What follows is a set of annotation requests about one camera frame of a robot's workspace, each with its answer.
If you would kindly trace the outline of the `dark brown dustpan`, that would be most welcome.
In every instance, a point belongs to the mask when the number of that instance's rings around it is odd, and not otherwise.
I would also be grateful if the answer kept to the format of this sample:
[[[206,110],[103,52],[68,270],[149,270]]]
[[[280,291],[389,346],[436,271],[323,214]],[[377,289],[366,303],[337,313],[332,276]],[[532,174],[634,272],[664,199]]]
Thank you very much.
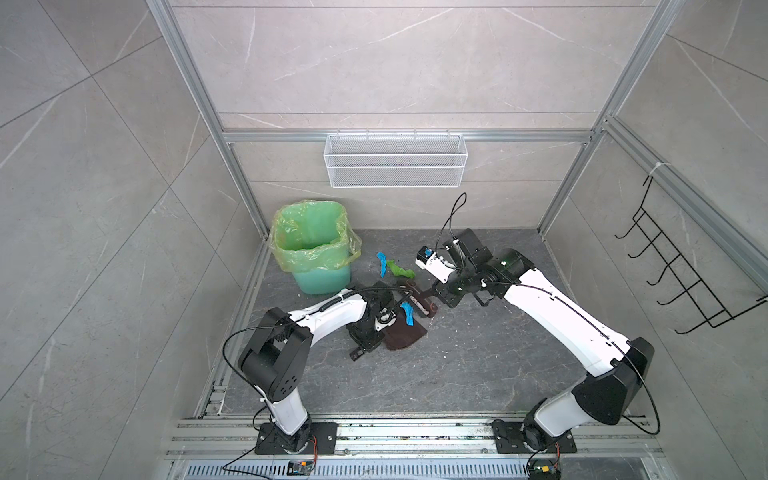
[[[404,311],[402,310],[401,305],[395,307],[392,310],[398,314],[398,318],[393,325],[381,330],[381,332],[384,334],[384,340],[381,345],[384,345],[390,351],[402,350],[412,346],[426,335],[426,328],[417,322],[415,319],[415,314],[414,325],[407,326],[405,322]],[[349,353],[352,361],[357,361],[364,355],[352,354],[352,351]]]

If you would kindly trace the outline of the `brown cartoon face brush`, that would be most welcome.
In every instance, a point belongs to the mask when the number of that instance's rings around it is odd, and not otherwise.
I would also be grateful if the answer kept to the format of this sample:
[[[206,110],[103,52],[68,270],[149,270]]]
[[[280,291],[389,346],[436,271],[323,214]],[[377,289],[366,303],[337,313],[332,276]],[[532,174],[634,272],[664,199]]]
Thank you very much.
[[[408,301],[423,318],[434,318],[445,298],[441,295],[441,283],[434,281],[429,287],[422,288],[412,279],[407,279],[400,287]]]

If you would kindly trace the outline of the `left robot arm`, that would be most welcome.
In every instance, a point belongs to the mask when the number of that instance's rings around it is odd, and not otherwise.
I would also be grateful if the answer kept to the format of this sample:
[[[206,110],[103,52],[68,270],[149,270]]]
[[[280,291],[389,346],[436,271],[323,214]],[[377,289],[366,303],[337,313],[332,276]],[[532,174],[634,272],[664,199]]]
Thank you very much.
[[[378,282],[343,289],[305,309],[272,308],[265,313],[241,351],[235,371],[261,395],[283,436],[302,435],[311,424],[298,386],[312,347],[345,329],[356,344],[354,358],[375,350],[384,340],[384,329],[397,318],[395,294],[401,291]]]

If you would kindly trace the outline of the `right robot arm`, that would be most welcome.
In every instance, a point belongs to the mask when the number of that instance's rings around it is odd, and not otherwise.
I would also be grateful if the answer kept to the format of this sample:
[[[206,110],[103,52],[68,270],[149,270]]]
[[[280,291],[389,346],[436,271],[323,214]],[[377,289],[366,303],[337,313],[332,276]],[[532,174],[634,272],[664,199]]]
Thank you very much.
[[[644,387],[654,347],[602,324],[517,250],[494,256],[466,229],[441,248],[422,247],[416,264],[435,277],[432,294],[446,306],[454,308],[466,295],[486,291],[536,320],[584,367],[580,382],[528,412],[520,431],[529,449],[546,449],[590,421],[617,424]]]

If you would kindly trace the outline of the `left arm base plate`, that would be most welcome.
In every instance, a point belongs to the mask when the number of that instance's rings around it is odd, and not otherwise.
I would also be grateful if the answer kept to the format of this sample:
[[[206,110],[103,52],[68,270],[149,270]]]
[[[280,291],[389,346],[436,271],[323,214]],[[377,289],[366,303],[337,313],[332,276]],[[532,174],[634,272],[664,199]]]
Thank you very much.
[[[259,427],[256,455],[313,454],[331,455],[335,452],[339,425],[334,422],[305,423],[296,433],[288,435],[272,423]]]

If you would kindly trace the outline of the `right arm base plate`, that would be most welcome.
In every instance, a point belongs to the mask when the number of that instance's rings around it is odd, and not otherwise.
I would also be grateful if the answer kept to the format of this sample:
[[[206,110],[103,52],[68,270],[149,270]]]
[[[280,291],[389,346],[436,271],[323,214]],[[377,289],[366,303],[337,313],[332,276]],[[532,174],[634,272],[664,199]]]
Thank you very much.
[[[496,450],[500,454],[534,453],[543,449],[547,453],[576,453],[577,446],[570,431],[554,438],[535,424],[523,421],[495,419],[490,424]]]

